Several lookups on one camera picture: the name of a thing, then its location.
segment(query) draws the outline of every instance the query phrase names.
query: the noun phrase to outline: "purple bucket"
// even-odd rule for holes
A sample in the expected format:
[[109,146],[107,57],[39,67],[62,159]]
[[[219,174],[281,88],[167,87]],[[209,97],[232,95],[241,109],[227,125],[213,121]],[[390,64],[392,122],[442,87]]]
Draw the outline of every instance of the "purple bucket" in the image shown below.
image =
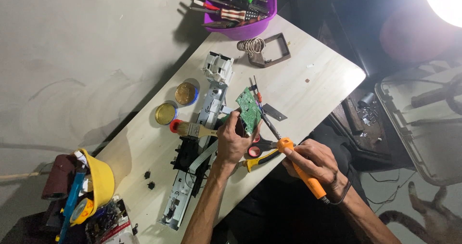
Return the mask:
[[[254,38],[257,35],[261,34],[265,29],[268,27],[269,21],[273,19],[276,15],[278,5],[276,0],[267,0],[266,7],[269,9],[268,17],[262,19],[261,21],[242,26],[237,28],[209,28],[205,27],[205,29],[209,32],[219,32],[221,34],[226,35],[227,37],[231,38],[232,40],[246,40],[250,38]],[[207,3],[215,5],[217,7],[222,7],[223,5],[216,4],[214,2],[207,1]],[[205,13],[204,16],[204,23],[210,23],[213,21],[220,21],[221,17],[217,14],[209,14]]]

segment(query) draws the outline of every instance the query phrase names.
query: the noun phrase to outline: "orange soldering iron handle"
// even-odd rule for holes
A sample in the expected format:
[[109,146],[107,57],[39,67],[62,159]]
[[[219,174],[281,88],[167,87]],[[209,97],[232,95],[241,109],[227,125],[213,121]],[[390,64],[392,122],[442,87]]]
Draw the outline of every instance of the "orange soldering iron handle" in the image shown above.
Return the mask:
[[[282,153],[285,147],[293,150],[293,142],[290,140],[290,138],[281,138],[278,141],[279,152]],[[313,176],[307,175],[305,172],[303,172],[303,170],[300,167],[298,167],[297,164],[293,162],[292,164],[298,176],[300,176],[300,179],[302,179],[302,181],[306,184],[306,186],[308,186],[310,191],[315,195],[316,199],[320,199],[326,196],[326,191],[324,191],[321,184],[316,178],[314,178]]]

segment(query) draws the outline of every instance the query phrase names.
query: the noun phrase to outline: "hand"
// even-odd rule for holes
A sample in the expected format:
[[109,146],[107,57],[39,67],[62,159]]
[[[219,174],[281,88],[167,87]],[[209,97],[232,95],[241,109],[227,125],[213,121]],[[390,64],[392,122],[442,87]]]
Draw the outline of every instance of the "hand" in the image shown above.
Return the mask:
[[234,166],[239,162],[247,148],[251,146],[255,137],[260,132],[262,122],[258,124],[257,128],[249,137],[245,138],[236,134],[236,123],[238,121],[239,111],[231,111],[230,116],[226,122],[218,128],[218,155],[215,162],[221,165]]
[[294,151],[285,148],[284,153],[287,158],[282,161],[282,164],[289,175],[299,177],[293,168],[293,162],[306,174],[314,176],[321,184],[327,186],[326,191],[336,194],[343,190],[344,176],[339,172],[337,161],[327,146],[308,139],[296,146]]

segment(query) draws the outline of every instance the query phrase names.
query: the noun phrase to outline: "wooden tabletop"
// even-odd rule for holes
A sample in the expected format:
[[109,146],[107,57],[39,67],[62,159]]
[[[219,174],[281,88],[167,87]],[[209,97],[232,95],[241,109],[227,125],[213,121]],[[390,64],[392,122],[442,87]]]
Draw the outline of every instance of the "wooden tabletop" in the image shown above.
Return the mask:
[[[200,193],[191,198],[178,231],[156,222],[162,217],[178,172],[173,170],[170,161],[176,157],[175,149],[181,140],[170,132],[168,126],[156,123],[154,113],[160,104],[175,100],[175,89],[179,84],[192,79],[200,84],[199,99],[191,106],[180,107],[178,118],[192,121],[193,113],[200,112],[209,88],[209,82],[200,70],[209,51],[235,59],[234,78],[226,94],[227,106],[238,107],[235,99],[251,85],[250,77],[255,75],[263,103],[272,105],[288,117],[281,122],[270,118],[273,124],[283,137],[290,137],[296,143],[321,123],[366,77],[355,64],[282,17],[274,17],[259,37],[265,39],[280,32],[285,36],[292,58],[265,69],[250,65],[246,53],[236,49],[236,41],[211,33],[159,93],[97,155],[96,158],[105,161],[113,170],[115,194],[124,199],[131,222],[138,224],[136,236],[140,243],[179,243],[199,200]],[[261,134],[265,139],[275,141],[264,124]],[[239,168],[228,180],[218,217],[226,216],[283,158],[284,155],[280,155],[256,166],[251,173],[246,168]],[[147,170],[151,171],[151,178],[145,180]],[[147,187],[149,181],[156,183],[153,190]]]

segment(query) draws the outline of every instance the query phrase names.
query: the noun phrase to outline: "bright light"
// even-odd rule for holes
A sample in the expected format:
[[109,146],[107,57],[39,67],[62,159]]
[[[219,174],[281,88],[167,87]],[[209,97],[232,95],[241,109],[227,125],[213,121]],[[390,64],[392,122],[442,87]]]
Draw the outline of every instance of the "bright light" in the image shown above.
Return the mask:
[[428,0],[428,3],[444,21],[462,27],[462,0]]

